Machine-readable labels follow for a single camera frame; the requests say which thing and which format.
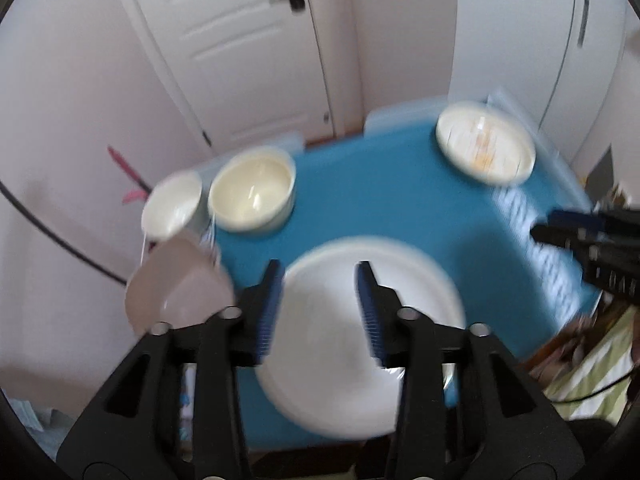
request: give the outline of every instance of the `door frame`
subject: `door frame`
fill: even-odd
[[[352,0],[307,0],[334,124],[334,137],[362,133],[365,119]]]
[[[146,24],[144,14],[142,13],[142,9],[140,9],[140,5],[137,0],[120,0],[122,6],[125,9],[129,17],[129,21],[133,26],[133,29],[136,32],[140,43],[142,44],[142,48],[146,53],[148,60],[156,71],[156,75],[164,85],[166,92],[169,94],[169,97],[174,101],[178,110],[184,117],[184,122],[187,125],[189,131],[193,135],[194,139],[198,147],[207,155],[207,156],[216,156],[219,153],[211,144],[207,133],[204,131],[203,127],[200,125],[200,121],[196,117],[196,114],[191,109],[191,105],[188,103],[187,99],[184,97],[182,90],[178,86],[173,73],[169,69],[156,40],[151,34],[151,30]]]

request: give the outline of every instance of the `black cable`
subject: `black cable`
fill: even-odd
[[[563,400],[549,399],[549,400],[551,401],[552,404],[573,404],[574,402],[582,402],[583,400],[591,399],[593,397],[599,396],[603,392],[606,392],[610,388],[613,388],[617,384],[620,384],[622,381],[626,381],[629,377],[631,377],[635,373],[635,371],[636,369],[633,368],[630,372],[624,374],[622,377],[613,381],[611,384],[607,384],[607,386],[604,386],[598,391],[593,392],[592,394],[586,395],[584,397],[578,397],[577,399],[563,399]]]
[[[99,263],[93,261],[91,258],[86,256],[84,253],[78,251],[75,247],[69,244],[66,240],[60,238],[55,232],[49,229],[46,225],[44,225],[40,219],[38,219],[31,211],[29,211],[22,202],[20,202],[11,191],[4,185],[4,182],[0,180],[0,193],[9,201],[9,203],[14,206],[18,212],[24,216],[36,229],[40,230],[43,234],[47,235],[54,243],[59,245],[65,251],[68,251],[73,256],[75,256],[78,260],[86,263],[88,266],[93,267],[95,270],[105,275],[108,278],[111,278],[114,282],[119,283],[120,285],[127,285],[127,280],[121,278],[117,274],[111,272],[109,269],[105,269]]]
[[[13,0],[0,0],[0,22],[4,18],[6,12],[9,10]],[[69,244],[66,240],[60,238],[57,234],[55,234],[51,229],[49,229],[46,225],[44,225],[38,218],[36,218],[31,211],[29,211],[22,202],[20,202],[11,191],[4,185],[4,183],[0,180],[0,193],[9,201],[9,203],[14,206],[18,212],[22,216],[24,216],[36,229],[40,230],[43,234],[50,238],[54,243],[59,245],[65,251],[69,252],[73,256],[75,256],[78,260],[86,263],[88,266],[93,267],[95,270],[106,276],[107,278],[111,278],[113,281],[121,284],[127,285],[127,280],[124,280],[122,277],[114,274],[109,269],[105,269],[103,266],[94,262],[91,258],[86,256],[85,254],[78,251],[75,247]]]

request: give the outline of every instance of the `blue table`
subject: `blue table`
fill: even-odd
[[[457,286],[466,321],[489,324],[516,356],[527,356],[577,312],[593,308],[596,291],[581,284],[579,266],[529,240],[536,218],[574,205],[541,164],[522,186],[484,186],[448,163],[428,122],[302,153],[296,165],[296,206],[281,231],[218,236],[237,287],[255,284],[271,258],[288,266],[335,238],[377,235],[433,257]],[[281,415],[253,370],[238,370],[238,379],[252,449],[330,442]]]

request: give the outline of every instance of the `striped fabric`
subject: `striped fabric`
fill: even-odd
[[[629,308],[584,361],[571,373],[551,383],[545,390],[550,399],[575,399],[589,395],[628,373],[632,366],[631,344],[635,308]],[[556,404],[565,420],[575,418],[606,418],[617,424],[626,404],[626,389],[630,380],[583,402]]]

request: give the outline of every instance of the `door panel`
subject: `door panel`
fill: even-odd
[[[288,0],[137,0],[174,77],[220,152],[332,124],[308,8]]]
[[[626,0],[575,0],[562,73],[542,129],[571,162],[589,135],[618,64]]]
[[[540,123],[569,37],[574,0],[458,0],[449,95],[508,90]]]

